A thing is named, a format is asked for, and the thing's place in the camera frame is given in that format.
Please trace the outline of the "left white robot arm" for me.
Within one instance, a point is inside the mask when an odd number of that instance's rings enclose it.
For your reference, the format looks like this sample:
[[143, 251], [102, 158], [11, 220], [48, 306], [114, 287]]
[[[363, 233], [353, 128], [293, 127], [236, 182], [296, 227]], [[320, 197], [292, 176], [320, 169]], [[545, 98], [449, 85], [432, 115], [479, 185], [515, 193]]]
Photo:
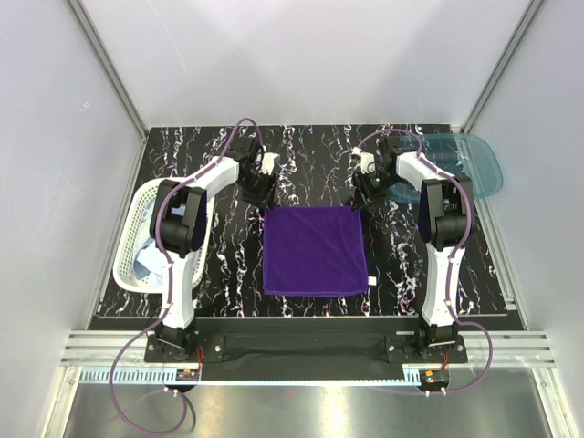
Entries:
[[266, 151], [258, 138], [249, 138], [183, 181], [159, 183], [150, 235], [162, 255], [162, 309], [148, 330], [174, 359], [186, 361], [200, 351], [193, 328], [192, 291], [195, 268], [204, 261], [209, 201], [236, 184], [246, 203], [266, 209], [274, 200], [278, 162], [277, 153]]

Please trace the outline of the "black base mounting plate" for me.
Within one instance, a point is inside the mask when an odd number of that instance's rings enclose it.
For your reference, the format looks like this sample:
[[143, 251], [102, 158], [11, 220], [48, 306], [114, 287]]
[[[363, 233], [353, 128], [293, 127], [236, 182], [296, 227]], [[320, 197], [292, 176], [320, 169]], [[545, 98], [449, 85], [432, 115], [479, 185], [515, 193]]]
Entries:
[[463, 365], [463, 339], [416, 349], [416, 317], [197, 318], [187, 331], [192, 351], [147, 338], [148, 362], [203, 367], [203, 381], [297, 385], [314, 381], [373, 383], [398, 379], [405, 365]]

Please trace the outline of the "white plastic basket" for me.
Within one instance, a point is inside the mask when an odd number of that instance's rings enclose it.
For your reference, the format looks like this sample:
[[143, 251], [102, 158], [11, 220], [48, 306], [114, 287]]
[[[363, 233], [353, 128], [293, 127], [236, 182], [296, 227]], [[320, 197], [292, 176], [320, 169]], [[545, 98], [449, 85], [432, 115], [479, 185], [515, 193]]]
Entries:
[[[146, 204], [154, 200], [150, 222], [150, 236], [155, 240], [154, 227], [162, 201], [168, 192], [183, 182], [182, 178], [158, 178], [146, 182], [134, 194], [130, 203], [122, 235], [114, 260], [113, 275], [123, 289], [141, 294], [160, 294], [161, 287], [147, 287], [133, 272], [133, 244]], [[214, 212], [216, 187], [206, 182], [193, 182], [178, 191], [162, 213], [160, 238], [171, 256], [185, 260], [192, 256], [192, 287], [197, 287], [203, 278], [204, 262], [208, 250], [211, 219]]]

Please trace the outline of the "left connector box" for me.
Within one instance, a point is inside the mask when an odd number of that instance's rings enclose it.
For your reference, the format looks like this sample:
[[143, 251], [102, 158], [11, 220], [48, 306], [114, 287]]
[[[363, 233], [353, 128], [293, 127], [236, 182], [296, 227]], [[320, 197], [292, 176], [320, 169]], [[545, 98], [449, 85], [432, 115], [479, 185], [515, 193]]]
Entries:
[[179, 368], [176, 371], [176, 381], [199, 381], [201, 376], [200, 368]]

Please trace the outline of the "light blue towel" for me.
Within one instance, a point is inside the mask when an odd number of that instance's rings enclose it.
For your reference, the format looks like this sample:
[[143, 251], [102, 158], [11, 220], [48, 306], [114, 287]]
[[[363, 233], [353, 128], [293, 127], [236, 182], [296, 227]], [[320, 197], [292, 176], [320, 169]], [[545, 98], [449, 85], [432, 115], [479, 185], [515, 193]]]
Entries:
[[139, 222], [133, 244], [133, 272], [138, 280], [147, 283], [147, 287], [162, 286], [162, 265], [165, 260], [150, 236], [150, 222], [152, 218], [154, 200], [146, 204], [145, 213]]

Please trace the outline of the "purple towel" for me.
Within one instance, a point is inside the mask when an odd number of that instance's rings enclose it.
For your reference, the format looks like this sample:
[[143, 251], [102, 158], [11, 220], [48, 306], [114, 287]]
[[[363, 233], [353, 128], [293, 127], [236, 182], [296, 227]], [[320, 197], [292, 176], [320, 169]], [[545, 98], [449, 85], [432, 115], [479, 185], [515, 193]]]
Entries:
[[368, 289], [360, 213], [347, 206], [277, 207], [265, 213], [265, 294], [352, 297]]

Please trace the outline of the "right connector box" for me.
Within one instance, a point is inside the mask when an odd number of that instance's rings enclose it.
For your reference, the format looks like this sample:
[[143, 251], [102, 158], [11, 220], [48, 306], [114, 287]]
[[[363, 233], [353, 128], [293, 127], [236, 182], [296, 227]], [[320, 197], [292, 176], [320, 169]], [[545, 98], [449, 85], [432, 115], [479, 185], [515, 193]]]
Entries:
[[421, 383], [430, 386], [447, 387], [450, 373], [447, 369], [424, 370], [421, 374]]

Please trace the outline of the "connector box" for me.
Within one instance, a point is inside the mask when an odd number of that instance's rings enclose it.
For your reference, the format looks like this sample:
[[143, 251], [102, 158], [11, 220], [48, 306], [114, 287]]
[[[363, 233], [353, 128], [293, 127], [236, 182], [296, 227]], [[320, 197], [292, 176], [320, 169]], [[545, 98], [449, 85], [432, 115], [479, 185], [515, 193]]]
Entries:
[[430, 386], [447, 387], [450, 373], [447, 369], [424, 370], [421, 374], [421, 383]]
[[199, 381], [201, 376], [200, 368], [179, 368], [176, 371], [176, 381]]

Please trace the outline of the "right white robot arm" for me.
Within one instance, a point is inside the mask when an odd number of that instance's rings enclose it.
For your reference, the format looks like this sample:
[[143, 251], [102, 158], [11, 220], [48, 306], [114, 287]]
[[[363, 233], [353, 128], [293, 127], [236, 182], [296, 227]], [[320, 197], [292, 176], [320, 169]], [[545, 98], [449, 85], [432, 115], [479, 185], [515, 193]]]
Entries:
[[474, 192], [470, 178], [456, 177], [430, 162], [422, 151], [380, 142], [379, 155], [361, 143], [351, 151], [357, 161], [352, 175], [355, 210], [373, 206], [398, 183], [420, 195], [418, 232], [427, 249], [426, 292], [411, 348], [422, 360], [442, 360], [455, 348], [460, 322], [455, 297], [460, 265], [473, 231]]

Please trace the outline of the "teal transparent plastic tray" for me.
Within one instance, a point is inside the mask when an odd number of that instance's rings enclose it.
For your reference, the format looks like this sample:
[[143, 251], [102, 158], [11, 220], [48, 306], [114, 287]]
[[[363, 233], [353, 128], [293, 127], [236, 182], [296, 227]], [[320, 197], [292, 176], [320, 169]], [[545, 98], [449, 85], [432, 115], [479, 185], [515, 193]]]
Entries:
[[499, 163], [483, 139], [465, 133], [390, 135], [389, 145], [397, 149], [396, 170], [401, 181], [391, 187], [391, 195], [401, 203], [420, 201], [422, 181], [438, 179], [438, 171], [452, 176], [467, 176], [473, 183], [474, 198], [498, 193], [503, 185]]

